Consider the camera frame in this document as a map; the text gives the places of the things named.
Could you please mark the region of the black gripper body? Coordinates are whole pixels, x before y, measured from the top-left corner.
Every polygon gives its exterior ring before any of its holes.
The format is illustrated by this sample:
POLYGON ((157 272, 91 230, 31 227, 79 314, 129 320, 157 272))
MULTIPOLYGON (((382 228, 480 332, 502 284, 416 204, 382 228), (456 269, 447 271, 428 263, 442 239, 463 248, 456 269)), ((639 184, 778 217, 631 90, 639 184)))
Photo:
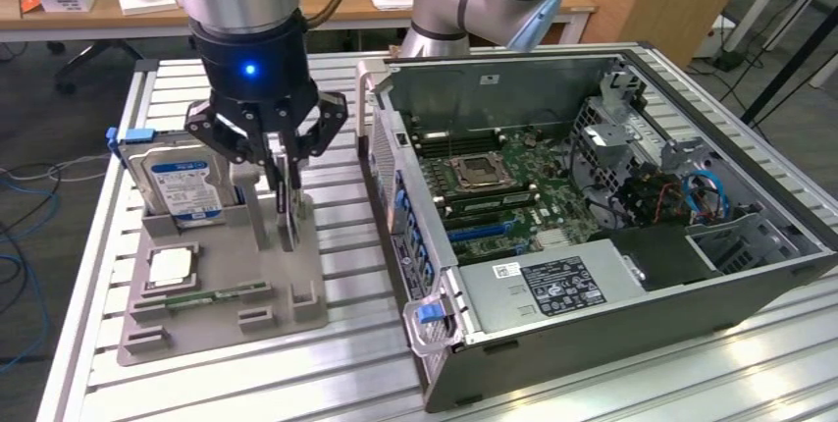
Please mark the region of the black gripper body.
POLYGON ((223 33, 189 22, 214 93, 238 103, 255 103, 267 132, 299 128, 318 102, 304 33, 307 20, 291 17, 258 33, 223 33))

